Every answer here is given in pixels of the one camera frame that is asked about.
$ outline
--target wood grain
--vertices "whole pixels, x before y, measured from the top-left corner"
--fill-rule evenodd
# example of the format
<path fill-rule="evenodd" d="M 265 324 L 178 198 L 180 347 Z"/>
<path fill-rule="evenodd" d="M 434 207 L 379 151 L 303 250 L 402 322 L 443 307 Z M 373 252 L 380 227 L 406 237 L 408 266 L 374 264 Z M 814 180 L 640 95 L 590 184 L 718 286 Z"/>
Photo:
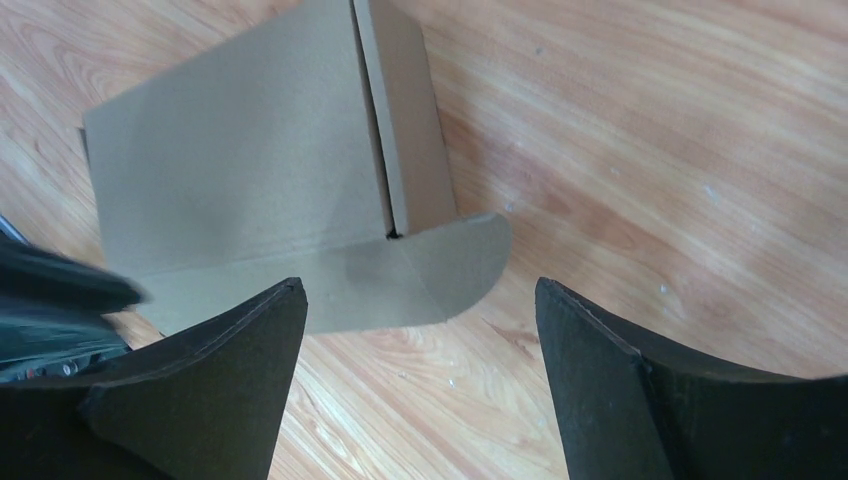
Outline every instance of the wood grain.
<path fill-rule="evenodd" d="M 0 211 L 101 264 L 81 113 L 292 4 L 0 0 Z M 272 478 L 565 478 L 542 275 L 723 358 L 848 371 L 848 4 L 400 4 L 460 208 L 514 252 L 447 324 L 307 338 Z"/>

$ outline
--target cardboard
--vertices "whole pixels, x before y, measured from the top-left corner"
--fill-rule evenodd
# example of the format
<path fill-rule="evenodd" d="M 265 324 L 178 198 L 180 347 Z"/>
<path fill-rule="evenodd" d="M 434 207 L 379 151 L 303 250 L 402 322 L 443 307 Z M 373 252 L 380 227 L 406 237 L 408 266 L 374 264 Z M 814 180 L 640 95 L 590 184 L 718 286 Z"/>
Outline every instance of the cardboard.
<path fill-rule="evenodd" d="M 305 0 L 86 113 L 107 262 L 163 333 L 286 277 L 308 333 L 443 321 L 499 277 L 510 229 L 456 220 L 420 30 L 355 5 Z"/>

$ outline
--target wooden table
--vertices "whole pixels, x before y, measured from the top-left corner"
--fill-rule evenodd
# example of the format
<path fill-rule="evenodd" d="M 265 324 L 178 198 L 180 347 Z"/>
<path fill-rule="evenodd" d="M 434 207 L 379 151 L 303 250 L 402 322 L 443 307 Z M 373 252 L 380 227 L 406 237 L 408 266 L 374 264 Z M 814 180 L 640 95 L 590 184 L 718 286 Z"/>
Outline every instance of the wooden table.
<path fill-rule="evenodd" d="M 291 3 L 0 0 L 0 211 L 101 263 L 81 113 Z M 565 478 L 539 276 L 729 360 L 848 370 L 848 4 L 402 4 L 462 212 L 505 214 L 513 255 L 447 324 L 306 338 L 273 478 Z"/>

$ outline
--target wooden surface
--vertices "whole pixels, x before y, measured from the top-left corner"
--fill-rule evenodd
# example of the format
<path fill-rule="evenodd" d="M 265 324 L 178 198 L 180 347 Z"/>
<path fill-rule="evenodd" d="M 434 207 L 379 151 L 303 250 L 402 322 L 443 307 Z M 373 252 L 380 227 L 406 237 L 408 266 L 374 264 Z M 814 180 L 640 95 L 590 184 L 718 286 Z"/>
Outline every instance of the wooden surface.
<path fill-rule="evenodd" d="M 0 211 L 102 263 L 81 113 L 291 3 L 0 0 Z M 736 362 L 848 371 L 848 4 L 402 4 L 460 208 L 514 252 L 445 325 L 307 338 L 273 478 L 566 477 L 541 275 Z"/>

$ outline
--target white speck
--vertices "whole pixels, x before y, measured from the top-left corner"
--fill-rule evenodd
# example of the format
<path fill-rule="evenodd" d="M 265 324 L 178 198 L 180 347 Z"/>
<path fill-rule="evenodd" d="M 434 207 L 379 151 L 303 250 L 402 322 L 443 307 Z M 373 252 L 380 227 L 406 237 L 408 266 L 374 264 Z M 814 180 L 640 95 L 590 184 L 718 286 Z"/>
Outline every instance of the white speck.
<path fill-rule="evenodd" d="M 710 196 L 710 200 L 712 200 L 714 204 L 718 204 L 718 194 L 715 193 L 713 187 L 709 185 L 704 185 L 704 191 L 707 192 L 707 195 Z"/>

